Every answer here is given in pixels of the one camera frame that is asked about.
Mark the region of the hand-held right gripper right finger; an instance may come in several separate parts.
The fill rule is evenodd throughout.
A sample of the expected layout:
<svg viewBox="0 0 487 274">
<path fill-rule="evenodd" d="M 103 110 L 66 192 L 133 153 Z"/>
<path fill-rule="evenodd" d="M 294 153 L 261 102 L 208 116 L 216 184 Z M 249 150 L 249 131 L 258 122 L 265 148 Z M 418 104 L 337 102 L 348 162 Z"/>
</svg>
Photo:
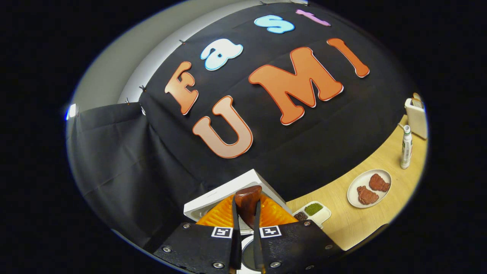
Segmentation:
<svg viewBox="0 0 487 274">
<path fill-rule="evenodd" d="M 261 194 L 256 204 L 254 223 L 254 261 L 263 274 L 309 274 L 344 255 L 344 250 L 313 222 L 296 221 L 292 215 L 283 224 L 264 226 L 261 220 L 285 213 L 280 205 L 262 205 L 274 201 Z"/>
</svg>

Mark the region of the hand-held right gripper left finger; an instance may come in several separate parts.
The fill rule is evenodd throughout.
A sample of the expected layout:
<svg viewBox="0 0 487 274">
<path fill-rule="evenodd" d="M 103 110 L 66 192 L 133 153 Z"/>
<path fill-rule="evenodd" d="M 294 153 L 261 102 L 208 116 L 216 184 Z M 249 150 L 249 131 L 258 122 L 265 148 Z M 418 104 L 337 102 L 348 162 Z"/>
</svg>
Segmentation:
<svg viewBox="0 0 487 274">
<path fill-rule="evenodd" d="M 153 255 L 186 274 L 236 273 L 242 250 L 234 196 L 223 199 L 197 223 L 181 223 Z"/>
</svg>

